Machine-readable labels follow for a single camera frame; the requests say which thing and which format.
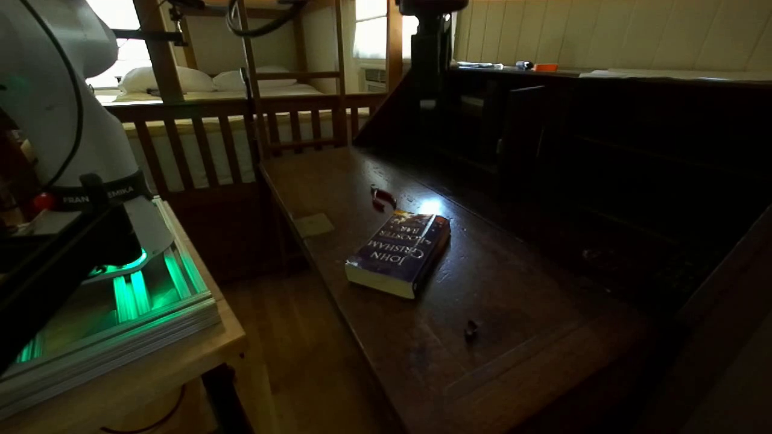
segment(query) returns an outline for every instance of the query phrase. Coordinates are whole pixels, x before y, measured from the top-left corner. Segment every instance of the wooden post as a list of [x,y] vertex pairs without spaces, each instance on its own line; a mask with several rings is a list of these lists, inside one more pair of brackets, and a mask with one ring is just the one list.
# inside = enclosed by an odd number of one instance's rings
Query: wooden post
[[394,93],[403,81],[403,16],[387,0],[387,90]]
[[[156,0],[136,0],[136,11],[137,11],[143,31],[165,31],[165,20],[162,20]],[[159,82],[159,93],[162,93],[165,105],[181,105],[183,93],[179,87],[170,42],[144,38],[144,46],[149,52],[154,81]]]
[[341,20],[341,0],[335,0],[335,49],[337,49],[337,95],[345,98],[345,61],[343,61],[343,20]]

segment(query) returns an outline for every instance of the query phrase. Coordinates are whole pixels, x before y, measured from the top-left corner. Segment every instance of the wooden desk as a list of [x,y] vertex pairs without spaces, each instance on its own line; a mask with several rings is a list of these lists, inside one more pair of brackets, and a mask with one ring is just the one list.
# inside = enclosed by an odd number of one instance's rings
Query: wooden desk
[[208,289],[214,295],[222,325],[183,337],[162,353],[125,365],[43,405],[19,413],[12,419],[2,419],[0,431],[95,431],[107,419],[123,418],[201,376],[210,394],[214,416],[226,413],[222,418],[230,418],[226,427],[222,430],[248,430],[242,424],[246,422],[242,409],[232,404],[236,397],[224,368],[246,348],[246,334],[166,204],[162,204],[162,214],[175,235],[176,246],[183,246],[193,255]]
[[[522,239],[430,189],[431,178],[416,170],[335,149],[265,161],[264,176],[307,235],[311,266],[409,431],[518,427],[641,350],[651,334],[635,310],[587,289]],[[372,208],[369,186],[390,192],[405,211],[451,219],[451,246],[417,303],[345,280],[345,255],[387,222]],[[310,231],[324,218],[330,230]],[[469,322],[479,324],[474,342],[463,337]],[[562,409],[559,422],[580,424],[596,405],[577,401]]]

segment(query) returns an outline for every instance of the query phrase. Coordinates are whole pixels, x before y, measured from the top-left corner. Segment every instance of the small object on desk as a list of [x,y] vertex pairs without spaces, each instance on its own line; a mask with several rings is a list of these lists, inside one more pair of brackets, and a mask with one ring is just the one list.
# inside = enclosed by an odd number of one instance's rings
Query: small object on desk
[[465,345],[476,342],[479,340],[479,330],[481,325],[476,322],[469,322],[465,328],[463,328],[463,340]]
[[394,213],[394,218],[345,262],[354,286],[416,299],[451,239],[441,214]]
[[374,208],[377,213],[383,213],[387,205],[388,205],[390,211],[398,211],[398,205],[396,205],[396,201],[394,201],[394,195],[390,195],[388,192],[382,192],[382,189],[372,186],[372,189],[369,189],[369,195],[372,195],[372,208]]
[[534,73],[557,73],[557,64],[536,64]]
[[330,235],[335,227],[328,214],[314,213],[294,219],[294,227],[299,237],[311,239],[311,237],[324,237]]
[[534,64],[530,61],[516,61],[515,70],[534,70]]

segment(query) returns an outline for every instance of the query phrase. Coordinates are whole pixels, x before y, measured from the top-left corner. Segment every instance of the green light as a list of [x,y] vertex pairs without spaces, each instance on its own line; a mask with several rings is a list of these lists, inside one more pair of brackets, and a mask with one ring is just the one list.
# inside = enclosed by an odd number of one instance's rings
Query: green light
[[166,264],[166,270],[170,270],[170,278],[172,278],[172,282],[176,287],[179,299],[189,299],[190,296],[190,287],[189,287],[187,275],[179,268],[176,259],[172,254],[166,254],[165,264]]
[[123,278],[114,280],[114,296],[115,296],[118,322],[120,324],[136,322],[137,304],[136,304],[131,286]]
[[136,259],[136,262],[131,262],[131,264],[125,264],[120,270],[136,270],[136,268],[141,268],[143,264],[148,262],[148,252],[143,248],[143,255],[141,259]]
[[189,278],[193,280],[195,295],[202,292],[202,289],[205,289],[205,282],[202,282],[202,278],[201,278],[193,259],[190,259],[190,255],[183,255],[183,266],[187,266],[187,270],[189,270]]
[[136,296],[137,317],[144,317],[149,312],[149,296],[143,270],[131,272],[131,289]]
[[96,275],[112,275],[112,272],[134,272],[136,268],[143,268],[144,266],[144,262],[148,262],[148,252],[143,248],[143,254],[141,254],[141,259],[136,259],[136,262],[131,262],[131,264],[125,264],[125,266],[112,266],[112,264],[107,264],[103,268],[96,268],[96,270],[91,270],[90,275],[91,278],[96,278]]
[[152,296],[152,312],[175,306],[179,303],[179,292],[176,289],[166,289]]
[[33,336],[30,345],[17,356],[17,365],[30,365],[41,356],[41,336]]

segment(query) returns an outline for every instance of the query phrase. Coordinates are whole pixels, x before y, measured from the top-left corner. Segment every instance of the wooden railing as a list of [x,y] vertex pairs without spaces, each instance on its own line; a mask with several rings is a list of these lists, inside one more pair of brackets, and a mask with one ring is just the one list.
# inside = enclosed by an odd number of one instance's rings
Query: wooden railing
[[195,153],[201,158],[201,165],[205,170],[208,189],[222,186],[214,160],[213,160],[213,143],[208,130],[218,130],[222,136],[226,172],[224,178],[230,184],[246,184],[242,176],[238,158],[236,158],[236,143],[246,143],[248,147],[248,165],[255,170],[259,158],[259,140],[253,129],[253,108],[248,101],[189,101],[189,105],[136,105],[136,107],[112,107],[109,108],[125,130],[134,130],[137,137],[137,145],[143,149],[143,158],[148,161],[149,176],[154,182],[156,193],[166,195],[175,189],[170,189],[170,167],[159,160],[159,136],[149,129],[162,129],[165,140],[172,147],[175,165],[179,172],[181,192],[193,192],[193,172],[190,172],[190,155],[193,149],[187,149],[181,130],[193,129],[195,136]]
[[[267,136],[264,158],[283,158],[351,145],[382,101],[383,95],[283,98],[261,99],[255,107],[242,99],[230,99],[134,105],[109,107],[109,112],[136,137],[156,193],[166,195],[195,189],[253,184],[253,174],[259,174],[261,161],[255,108],[264,114]],[[213,136],[218,136],[218,143],[222,140],[224,158],[219,160],[226,161],[226,170],[219,165],[219,172],[214,165]],[[175,165],[166,160],[166,165],[162,161],[159,143],[170,145],[166,153],[172,153]],[[248,167],[238,161],[243,143],[248,147]]]

